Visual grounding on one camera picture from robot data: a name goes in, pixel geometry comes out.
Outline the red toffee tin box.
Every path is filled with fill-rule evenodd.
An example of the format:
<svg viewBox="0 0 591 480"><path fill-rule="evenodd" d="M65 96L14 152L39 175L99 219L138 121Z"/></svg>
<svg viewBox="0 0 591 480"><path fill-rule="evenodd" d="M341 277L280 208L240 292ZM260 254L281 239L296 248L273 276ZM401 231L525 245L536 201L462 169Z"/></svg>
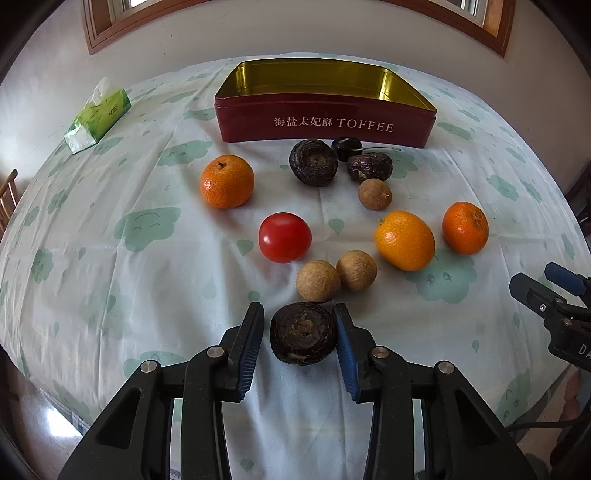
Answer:
<svg viewBox="0 0 591 480"><path fill-rule="evenodd" d="M223 141L335 139L422 148L436 107L389 68L349 60L239 63L214 96Z"/></svg>

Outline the red tomato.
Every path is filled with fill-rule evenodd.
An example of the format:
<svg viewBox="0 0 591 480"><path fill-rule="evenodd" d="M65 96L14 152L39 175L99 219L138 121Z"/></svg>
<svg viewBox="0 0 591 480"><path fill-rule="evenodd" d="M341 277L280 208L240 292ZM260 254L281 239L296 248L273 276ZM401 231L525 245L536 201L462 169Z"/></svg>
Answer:
<svg viewBox="0 0 591 480"><path fill-rule="evenodd" d="M311 247L311 240L311 228L293 213L274 213L259 226L259 250L276 263L300 260Z"/></svg>

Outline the orange mandarin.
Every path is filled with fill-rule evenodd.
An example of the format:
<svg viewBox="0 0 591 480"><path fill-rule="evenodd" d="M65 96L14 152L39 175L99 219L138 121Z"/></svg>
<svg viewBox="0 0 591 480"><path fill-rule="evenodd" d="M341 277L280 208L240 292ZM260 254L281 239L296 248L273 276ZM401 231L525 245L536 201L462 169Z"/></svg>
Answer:
<svg viewBox="0 0 591 480"><path fill-rule="evenodd" d="M442 233L449 247L460 255L474 255L486 246L489 223L485 213L469 202L456 202L446 211Z"/></svg>
<svg viewBox="0 0 591 480"><path fill-rule="evenodd" d="M254 172L245 159L221 155L201 172L199 190L202 199L215 209L232 209L249 201L254 189Z"/></svg>

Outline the brown longan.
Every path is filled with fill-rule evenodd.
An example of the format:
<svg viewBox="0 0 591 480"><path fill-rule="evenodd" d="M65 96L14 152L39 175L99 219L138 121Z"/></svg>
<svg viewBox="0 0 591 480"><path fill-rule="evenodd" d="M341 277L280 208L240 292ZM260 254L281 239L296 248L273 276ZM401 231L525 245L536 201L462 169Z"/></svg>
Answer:
<svg viewBox="0 0 591 480"><path fill-rule="evenodd" d="M363 181L359 186L358 197L363 207L372 211L383 211L392 203L392 191L380 179Z"/></svg>
<svg viewBox="0 0 591 480"><path fill-rule="evenodd" d="M342 254L335 268L341 277L342 287L351 292L367 290L378 275L375 259L361 250L352 250Z"/></svg>
<svg viewBox="0 0 591 480"><path fill-rule="evenodd" d="M308 302L325 303L341 291L341 277L332 264L325 260L305 263L297 274L297 293Z"/></svg>

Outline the cloud pattern tablecloth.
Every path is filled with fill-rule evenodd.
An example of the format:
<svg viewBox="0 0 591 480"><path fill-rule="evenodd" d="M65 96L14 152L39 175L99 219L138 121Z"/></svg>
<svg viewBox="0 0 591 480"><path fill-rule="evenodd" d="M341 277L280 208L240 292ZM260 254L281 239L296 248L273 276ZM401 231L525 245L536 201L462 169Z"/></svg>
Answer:
<svg viewBox="0 0 591 480"><path fill-rule="evenodd" d="M372 256L375 282L341 291L353 321L413 363L454 363L504 424L532 411L564 370L542 321L510 295L512 276L545 278L550 262L588 274L590 252L560 187L519 134L481 98L429 74L394 66L437 109L422 149L370 145L393 160L392 203L360 203L339 164L332 183L305 185L290 169L293 139L228 144L214 96L235 62L163 74L130 89L130 110L94 147L58 146L21 198L1 242L1 344L24 376L84 424L95 420L145 360L190 359L242 320L297 301L305 263ZM201 172L221 155L254 172L249 201L215 209ZM446 243L456 202L489 223L479 253ZM401 210L431 228L427 267L406 272L380 255L375 231ZM300 260L259 250L259 226L288 212L311 228Z"/></svg>

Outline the orange kumquat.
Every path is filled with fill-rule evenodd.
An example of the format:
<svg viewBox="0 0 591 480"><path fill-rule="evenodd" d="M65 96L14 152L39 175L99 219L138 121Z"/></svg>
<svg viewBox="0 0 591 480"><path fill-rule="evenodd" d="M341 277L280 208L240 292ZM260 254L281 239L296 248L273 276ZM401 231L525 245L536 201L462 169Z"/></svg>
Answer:
<svg viewBox="0 0 591 480"><path fill-rule="evenodd" d="M424 269L433 260L436 241L431 228L417 215L396 210L378 225L374 242L390 264L406 272Z"/></svg>

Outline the dark water chestnut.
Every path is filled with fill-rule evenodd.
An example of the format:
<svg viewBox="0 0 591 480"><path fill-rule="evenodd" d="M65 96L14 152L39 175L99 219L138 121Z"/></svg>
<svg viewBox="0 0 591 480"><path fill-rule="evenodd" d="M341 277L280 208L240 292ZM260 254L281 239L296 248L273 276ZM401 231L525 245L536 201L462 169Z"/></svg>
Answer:
<svg viewBox="0 0 591 480"><path fill-rule="evenodd" d="M305 185L325 187L332 183L338 170L335 151L320 139L307 139L290 151L290 169Z"/></svg>
<svg viewBox="0 0 591 480"><path fill-rule="evenodd" d="M310 366L335 350L335 318L318 303L297 302L281 307L270 321L270 346L283 363Z"/></svg>

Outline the green tissue pack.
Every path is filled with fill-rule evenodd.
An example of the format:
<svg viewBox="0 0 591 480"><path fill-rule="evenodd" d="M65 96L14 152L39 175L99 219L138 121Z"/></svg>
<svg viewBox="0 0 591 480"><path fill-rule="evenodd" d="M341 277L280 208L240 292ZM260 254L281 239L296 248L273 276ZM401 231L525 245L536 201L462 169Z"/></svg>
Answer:
<svg viewBox="0 0 591 480"><path fill-rule="evenodd" d="M103 77L64 134L70 153L96 145L130 107L126 90Z"/></svg>

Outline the wooden window frame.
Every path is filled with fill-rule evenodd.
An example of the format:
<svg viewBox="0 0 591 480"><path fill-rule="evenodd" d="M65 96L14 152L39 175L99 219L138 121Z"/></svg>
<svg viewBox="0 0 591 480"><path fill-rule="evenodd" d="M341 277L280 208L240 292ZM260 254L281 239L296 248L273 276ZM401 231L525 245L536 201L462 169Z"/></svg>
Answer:
<svg viewBox="0 0 591 480"><path fill-rule="evenodd" d="M304 42L322 21L335 30L396 13L417 14L462 33L503 57L508 50L517 3L515 1L214 1L235 17L252 19L256 29L276 28L296 43ZM93 55L132 32L171 14L197 8L197 18L221 30L205 13L205 1L83 1L82 26L88 53Z"/></svg>

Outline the wooden chair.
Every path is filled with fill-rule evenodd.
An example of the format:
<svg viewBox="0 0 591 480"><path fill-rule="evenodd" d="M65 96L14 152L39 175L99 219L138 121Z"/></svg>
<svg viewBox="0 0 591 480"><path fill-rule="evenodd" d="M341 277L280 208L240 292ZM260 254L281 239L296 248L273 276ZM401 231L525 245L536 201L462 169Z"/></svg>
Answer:
<svg viewBox="0 0 591 480"><path fill-rule="evenodd" d="M18 171L13 169L0 186L0 237L6 233L10 220L16 210L20 195L16 187Z"/></svg>

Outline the dark cherry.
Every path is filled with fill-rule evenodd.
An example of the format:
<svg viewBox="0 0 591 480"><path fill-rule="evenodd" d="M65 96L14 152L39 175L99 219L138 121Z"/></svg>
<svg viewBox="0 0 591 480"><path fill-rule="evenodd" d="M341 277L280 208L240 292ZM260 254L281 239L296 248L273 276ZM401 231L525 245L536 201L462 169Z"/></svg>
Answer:
<svg viewBox="0 0 591 480"><path fill-rule="evenodd" d="M363 153L363 144L359 139L342 136L332 141L332 150L341 162L348 162L349 158Z"/></svg>

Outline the dark wrinkled date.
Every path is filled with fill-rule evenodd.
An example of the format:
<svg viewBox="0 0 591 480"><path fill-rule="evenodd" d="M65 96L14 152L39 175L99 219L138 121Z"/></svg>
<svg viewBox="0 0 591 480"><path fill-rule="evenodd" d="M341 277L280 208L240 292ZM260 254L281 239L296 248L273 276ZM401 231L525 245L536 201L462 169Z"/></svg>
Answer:
<svg viewBox="0 0 591 480"><path fill-rule="evenodd" d="M352 180L362 183L367 179L388 180L393 173L393 160L382 152L352 156L346 163Z"/></svg>

